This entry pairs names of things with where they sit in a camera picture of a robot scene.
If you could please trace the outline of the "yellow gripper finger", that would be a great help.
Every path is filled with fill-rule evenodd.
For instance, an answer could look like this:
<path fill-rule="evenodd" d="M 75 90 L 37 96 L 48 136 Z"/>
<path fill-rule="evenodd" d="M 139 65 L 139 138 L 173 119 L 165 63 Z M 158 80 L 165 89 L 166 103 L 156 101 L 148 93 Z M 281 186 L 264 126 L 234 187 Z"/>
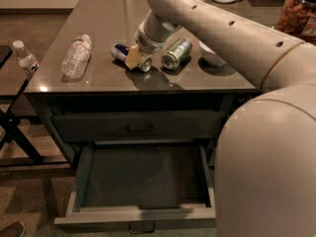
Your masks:
<path fill-rule="evenodd" d="M 129 70 L 132 70 L 143 62 L 144 57 L 145 55 L 140 50 L 140 48 L 137 45 L 133 45 L 129 48 L 129 51 L 124 63 L 128 67 Z"/>

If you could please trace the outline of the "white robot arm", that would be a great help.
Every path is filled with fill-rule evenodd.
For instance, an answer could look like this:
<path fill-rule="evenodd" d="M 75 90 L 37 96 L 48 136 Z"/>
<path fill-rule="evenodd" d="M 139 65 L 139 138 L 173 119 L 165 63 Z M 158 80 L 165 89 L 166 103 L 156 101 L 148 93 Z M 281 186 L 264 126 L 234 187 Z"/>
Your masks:
<path fill-rule="evenodd" d="M 217 236 L 316 237 L 316 46 L 202 0 L 147 2 L 129 67 L 185 28 L 262 92 L 218 138 Z"/>

